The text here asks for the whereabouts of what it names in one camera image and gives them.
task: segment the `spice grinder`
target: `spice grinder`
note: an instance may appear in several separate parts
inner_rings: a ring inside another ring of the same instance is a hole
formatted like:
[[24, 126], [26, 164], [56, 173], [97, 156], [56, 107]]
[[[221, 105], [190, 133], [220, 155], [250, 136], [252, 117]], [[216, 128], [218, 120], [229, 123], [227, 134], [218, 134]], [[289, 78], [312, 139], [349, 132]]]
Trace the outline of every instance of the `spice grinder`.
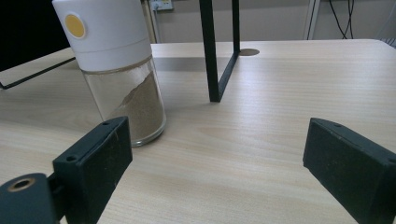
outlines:
[[53, 0], [103, 120], [128, 116], [132, 146], [166, 122], [140, 0]]

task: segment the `wall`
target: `wall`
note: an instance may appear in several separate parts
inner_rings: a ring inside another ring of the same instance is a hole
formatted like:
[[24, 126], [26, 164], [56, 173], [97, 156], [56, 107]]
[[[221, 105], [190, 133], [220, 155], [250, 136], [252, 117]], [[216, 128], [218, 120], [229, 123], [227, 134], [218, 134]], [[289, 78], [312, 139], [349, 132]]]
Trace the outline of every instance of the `wall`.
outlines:
[[[342, 27], [347, 26], [347, 0], [332, 0]], [[240, 0], [241, 40], [301, 40], [309, 21], [309, 0]], [[355, 38], [375, 38], [388, 18], [395, 0], [356, 0], [353, 12]], [[198, 0], [174, 0], [174, 10], [159, 11], [157, 23], [161, 41], [201, 42], [202, 28]], [[213, 0], [216, 39], [232, 40], [231, 0]], [[396, 15], [379, 38], [396, 37]], [[339, 39], [329, 0], [318, 9], [314, 39]]]
[[[389, 17], [395, 0], [356, 0], [352, 16], [352, 31], [355, 38], [394, 38], [396, 37], [396, 11], [388, 26], [377, 36]], [[341, 27], [347, 28], [349, 19], [347, 1], [332, 1]], [[329, 0], [321, 1], [314, 39], [340, 39], [342, 34], [337, 27]]]
[[[173, 11], [157, 14], [162, 42], [202, 41], [199, 1], [173, 3]], [[302, 39], [308, 4], [309, 0], [241, 0], [241, 40]], [[216, 39], [231, 41], [231, 0], [214, 0], [213, 8]]]

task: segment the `light wood tabletop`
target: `light wood tabletop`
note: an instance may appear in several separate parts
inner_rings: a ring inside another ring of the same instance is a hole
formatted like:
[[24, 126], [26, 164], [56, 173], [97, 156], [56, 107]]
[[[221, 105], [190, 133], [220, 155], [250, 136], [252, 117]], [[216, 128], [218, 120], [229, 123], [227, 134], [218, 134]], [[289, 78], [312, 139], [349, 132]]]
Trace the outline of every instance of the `light wood tabletop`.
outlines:
[[[167, 123], [133, 148], [99, 223], [356, 223], [303, 167], [310, 118], [396, 152], [396, 50], [374, 40], [242, 42], [221, 103], [209, 103], [202, 43], [153, 45]], [[219, 70], [232, 43], [218, 43]], [[20, 77], [70, 49], [9, 69]], [[0, 91], [0, 184], [52, 173], [101, 122], [76, 61]]]

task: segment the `black metal frame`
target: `black metal frame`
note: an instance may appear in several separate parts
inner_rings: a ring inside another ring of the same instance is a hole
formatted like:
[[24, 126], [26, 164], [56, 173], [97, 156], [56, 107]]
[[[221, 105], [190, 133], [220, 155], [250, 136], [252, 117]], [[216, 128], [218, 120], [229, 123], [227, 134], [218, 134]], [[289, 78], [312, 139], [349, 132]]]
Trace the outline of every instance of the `black metal frame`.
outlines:
[[40, 76], [40, 75], [43, 75], [44, 73], [47, 73], [48, 71], [50, 71], [50, 70], [52, 70], [52, 69], [55, 69], [55, 68], [57, 68], [57, 67], [59, 67], [59, 66], [62, 66], [62, 65], [64, 65], [64, 64], [66, 64], [66, 63], [70, 63], [70, 62], [74, 61], [75, 59], [76, 59], [76, 58], [71, 58], [71, 59], [68, 59], [68, 60], [66, 60], [66, 61], [64, 61], [64, 62], [57, 63], [57, 64], [55, 64], [55, 65], [53, 65], [53, 66], [51, 66], [51, 67], [49, 67], [49, 68], [46, 68], [46, 69], [41, 70], [41, 71], [39, 71], [39, 72], [37, 72], [37, 73], [34, 73], [34, 74], [30, 75], [29, 77], [21, 78], [20, 80], [17, 80], [17, 81], [15, 81], [15, 82], [12, 82], [12, 83], [10, 83], [10, 84], [8, 84], [8, 85], [6, 85], [6, 86], [4, 86], [3, 83], [0, 82], [0, 89], [2, 89], [2, 90], [7, 90], [7, 89], [9, 89], [9, 88], [13, 88], [13, 87], [18, 86], [18, 85], [20, 85], [21, 83], [23, 83], [23, 82], [25, 82], [25, 81], [27, 81], [27, 80], [30, 80], [30, 79], [32, 79], [32, 78], [34, 78], [34, 77], [38, 77], [38, 76]]
[[212, 0], [200, 0], [202, 33], [204, 36], [205, 63], [207, 85], [209, 88], [210, 102], [220, 102], [227, 87], [233, 67], [239, 56], [240, 31], [239, 31], [239, 0], [233, 1], [233, 56], [225, 68], [218, 82], [218, 65], [216, 56], [215, 25], [213, 20]]

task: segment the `brown powder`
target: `brown powder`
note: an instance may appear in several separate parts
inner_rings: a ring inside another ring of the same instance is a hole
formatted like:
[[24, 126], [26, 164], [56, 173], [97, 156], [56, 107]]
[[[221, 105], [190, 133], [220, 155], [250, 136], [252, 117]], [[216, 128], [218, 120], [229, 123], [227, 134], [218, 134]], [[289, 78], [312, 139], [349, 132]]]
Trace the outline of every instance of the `brown powder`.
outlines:
[[121, 105], [109, 117], [125, 115], [129, 118], [132, 142], [155, 133], [163, 124], [163, 103], [153, 72], [125, 96]]

